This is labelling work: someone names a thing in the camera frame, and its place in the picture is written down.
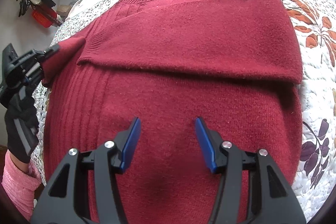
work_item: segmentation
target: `red basket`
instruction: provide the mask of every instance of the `red basket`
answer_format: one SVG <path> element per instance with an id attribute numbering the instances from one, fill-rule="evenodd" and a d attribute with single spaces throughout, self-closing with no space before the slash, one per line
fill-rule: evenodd
<path id="1" fill-rule="evenodd" d="M 49 8 L 45 5 L 41 5 L 40 7 L 47 14 L 49 14 L 50 17 L 57 18 L 57 13 L 52 8 Z M 45 28 L 49 28 L 53 24 L 49 19 L 47 19 L 44 15 L 42 15 L 37 10 L 33 10 L 33 13 L 31 15 L 38 23 L 40 23 Z"/>

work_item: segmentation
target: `blue gripper pad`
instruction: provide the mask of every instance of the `blue gripper pad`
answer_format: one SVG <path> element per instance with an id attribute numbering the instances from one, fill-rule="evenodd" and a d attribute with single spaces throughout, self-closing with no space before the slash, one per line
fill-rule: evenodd
<path id="1" fill-rule="evenodd" d="M 125 143 L 124 149 L 122 150 L 122 163 L 120 165 L 120 169 L 122 170 L 122 172 L 125 172 L 127 168 L 129 168 L 129 166 L 131 165 L 134 151 L 140 137 L 140 132 L 141 121 L 139 118 L 137 118 Z"/>
<path id="2" fill-rule="evenodd" d="M 205 127 L 206 126 L 203 125 L 201 119 L 197 118 L 195 122 L 195 131 L 199 145 L 203 153 L 205 164 L 210 169 L 211 173 L 216 173 L 217 165 L 215 162 L 215 150 L 210 142 Z"/>

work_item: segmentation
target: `black gripper frame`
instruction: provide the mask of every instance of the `black gripper frame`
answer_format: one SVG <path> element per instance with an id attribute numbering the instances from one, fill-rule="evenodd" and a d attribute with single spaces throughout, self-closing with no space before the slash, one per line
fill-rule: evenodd
<path id="1" fill-rule="evenodd" d="M 18 56 L 10 43 L 2 51 L 2 82 L 0 84 L 0 103 L 8 108 L 9 101 L 23 86 L 35 90 L 44 77 L 41 66 L 35 67 L 51 57 L 59 49 L 56 44 L 44 51 L 30 50 Z"/>
<path id="2" fill-rule="evenodd" d="M 96 150 L 71 149 L 56 168 L 36 205 L 31 224 L 96 224 L 90 218 L 88 171 L 94 171 L 99 224 L 128 224 L 115 174 L 129 167 L 139 139 L 140 119 Z"/>
<path id="3" fill-rule="evenodd" d="M 236 224 L 241 195 L 242 171 L 249 171 L 246 220 L 241 224 L 304 224 L 301 206 L 278 165 L 265 149 L 241 151 L 220 134 L 208 129 L 199 117 L 196 135 L 207 167 L 221 180 L 208 224 Z"/>

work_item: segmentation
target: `bedspread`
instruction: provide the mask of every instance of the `bedspread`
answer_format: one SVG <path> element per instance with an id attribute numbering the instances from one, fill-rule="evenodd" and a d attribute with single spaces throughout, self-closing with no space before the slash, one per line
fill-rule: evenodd
<path id="1" fill-rule="evenodd" d="M 75 34 L 117 1 L 103 0 L 74 16 L 58 30 L 52 43 Z M 303 81 L 297 87 L 303 118 L 302 152 L 292 188 L 308 221 L 336 183 L 336 0 L 282 1 L 297 34 L 303 62 Z M 43 132 L 50 92 L 39 85 L 34 93 L 40 143 L 32 158 L 44 183 Z"/>

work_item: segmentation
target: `human arm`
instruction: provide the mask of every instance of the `human arm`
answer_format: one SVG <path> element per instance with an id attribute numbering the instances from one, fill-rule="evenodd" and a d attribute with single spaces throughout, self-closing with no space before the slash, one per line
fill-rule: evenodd
<path id="1" fill-rule="evenodd" d="M 12 157 L 11 152 L 7 151 L 2 187 L 19 212 L 29 220 L 34 208 L 34 192 L 41 184 L 41 176 L 32 162 L 25 164 L 14 159 L 14 163 Z M 23 167 L 27 172 L 24 173 L 17 166 Z"/>

